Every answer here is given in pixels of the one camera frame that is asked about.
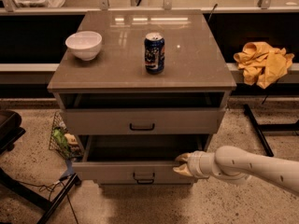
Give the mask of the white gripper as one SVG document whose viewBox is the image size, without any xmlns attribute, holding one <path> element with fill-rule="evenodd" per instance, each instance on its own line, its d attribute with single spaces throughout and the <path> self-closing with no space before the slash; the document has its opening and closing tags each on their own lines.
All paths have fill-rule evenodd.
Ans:
<svg viewBox="0 0 299 224">
<path fill-rule="evenodd" d="M 206 153 L 204 151 L 195 151 L 192 154 L 183 153 L 178 155 L 175 161 L 187 162 L 187 166 L 181 165 L 173 168 L 173 171 L 179 175 L 209 178 L 218 173 L 214 153 Z"/>
</svg>

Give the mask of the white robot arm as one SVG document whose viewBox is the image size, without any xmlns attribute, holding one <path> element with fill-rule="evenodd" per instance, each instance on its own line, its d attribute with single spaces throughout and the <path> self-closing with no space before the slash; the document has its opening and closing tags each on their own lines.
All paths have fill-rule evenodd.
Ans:
<svg viewBox="0 0 299 224">
<path fill-rule="evenodd" d="M 227 183 L 243 185 L 253 175 L 281 189 L 299 194 L 299 162 L 249 153 L 223 146 L 215 152 L 194 151 L 176 157 L 179 175 L 197 179 L 213 176 Z"/>
</svg>

